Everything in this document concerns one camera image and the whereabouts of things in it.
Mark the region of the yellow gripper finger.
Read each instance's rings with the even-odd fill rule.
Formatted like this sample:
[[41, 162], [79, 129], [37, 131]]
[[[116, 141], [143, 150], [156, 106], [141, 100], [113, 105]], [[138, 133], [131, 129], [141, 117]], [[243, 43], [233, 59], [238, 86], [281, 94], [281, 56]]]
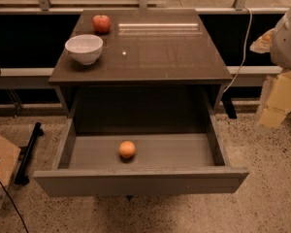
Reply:
[[291, 113], [291, 71], [266, 77], [256, 112], [254, 129], [266, 134], [277, 129]]
[[251, 46], [250, 50], [255, 53], [268, 53], [271, 51], [272, 45], [272, 37], [273, 37], [274, 29], [270, 29], [261, 35], [256, 41], [254, 41]]

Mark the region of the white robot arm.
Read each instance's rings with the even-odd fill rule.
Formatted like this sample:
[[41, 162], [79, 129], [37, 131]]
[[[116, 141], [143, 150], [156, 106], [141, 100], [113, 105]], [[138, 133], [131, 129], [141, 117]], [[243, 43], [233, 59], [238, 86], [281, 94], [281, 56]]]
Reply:
[[291, 113], [291, 8], [273, 29], [260, 36], [250, 50], [269, 53], [274, 65], [282, 69], [263, 82], [254, 128], [258, 133], [277, 129]]

